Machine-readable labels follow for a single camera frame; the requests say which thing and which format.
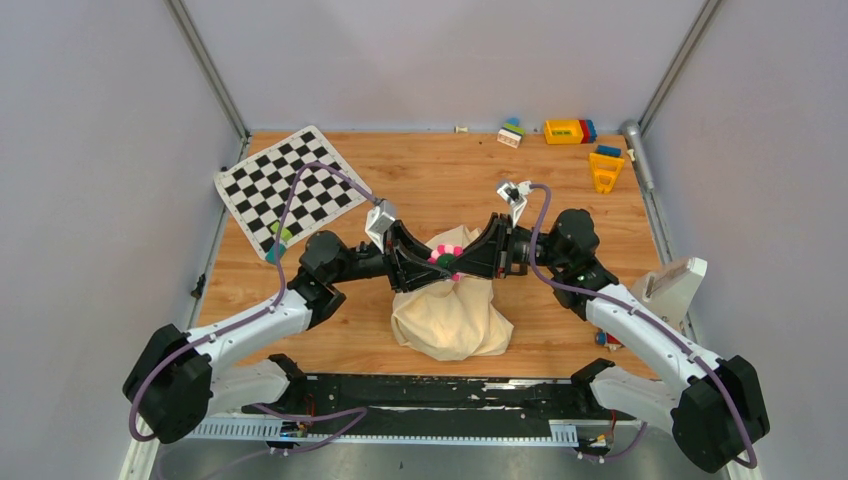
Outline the cream yellow garment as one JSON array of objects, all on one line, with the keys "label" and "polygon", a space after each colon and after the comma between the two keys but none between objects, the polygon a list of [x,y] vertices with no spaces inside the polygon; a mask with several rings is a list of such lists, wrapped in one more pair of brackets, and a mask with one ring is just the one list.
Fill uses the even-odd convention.
[{"label": "cream yellow garment", "polygon": [[504,354],[514,326],[493,304],[489,279],[445,280],[392,302],[390,325],[399,345],[438,361]]}]

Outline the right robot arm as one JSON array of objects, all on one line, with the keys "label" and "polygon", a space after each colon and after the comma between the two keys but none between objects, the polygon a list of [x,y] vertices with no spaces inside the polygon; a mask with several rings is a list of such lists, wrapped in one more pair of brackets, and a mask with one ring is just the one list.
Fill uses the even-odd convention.
[{"label": "right robot arm", "polygon": [[453,274],[491,279],[508,275],[513,265],[527,268],[564,308],[611,334],[659,377],[646,380],[596,360],[585,369],[588,379],[570,392],[580,415],[616,410],[660,427],[708,473],[730,462],[757,467],[754,444],[770,423],[754,366],[739,355],[718,356],[650,312],[602,265],[599,244],[582,209],[560,213],[546,234],[496,215],[480,238],[442,264]]}]

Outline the pink flower brooch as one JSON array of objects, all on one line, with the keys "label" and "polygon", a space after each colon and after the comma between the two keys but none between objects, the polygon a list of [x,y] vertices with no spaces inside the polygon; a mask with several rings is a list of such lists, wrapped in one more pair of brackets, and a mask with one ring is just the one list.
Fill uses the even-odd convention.
[{"label": "pink flower brooch", "polygon": [[451,264],[464,252],[462,246],[452,244],[439,244],[433,249],[428,258],[432,265],[448,269]]}]

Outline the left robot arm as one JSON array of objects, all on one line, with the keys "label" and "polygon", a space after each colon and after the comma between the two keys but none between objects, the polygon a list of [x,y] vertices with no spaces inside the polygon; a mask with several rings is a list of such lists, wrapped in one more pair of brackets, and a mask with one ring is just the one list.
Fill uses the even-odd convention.
[{"label": "left robot arm", "polygon": [[269,299],[207,327],[168,324],[154,332],[122,387],[131,403],[130,435],[173,443],[211,414],[254,403],[298,411],[306,400],[302,381],[276,360],[245,368],[239,361],[329,319],[345,300],[339,282],[385,276],[395,291],[411,292],[458,278],[454,265],[464,252],[458,243],[428,247],[400,221],[355,248],[330,231],[312,235],[294,279]]}]

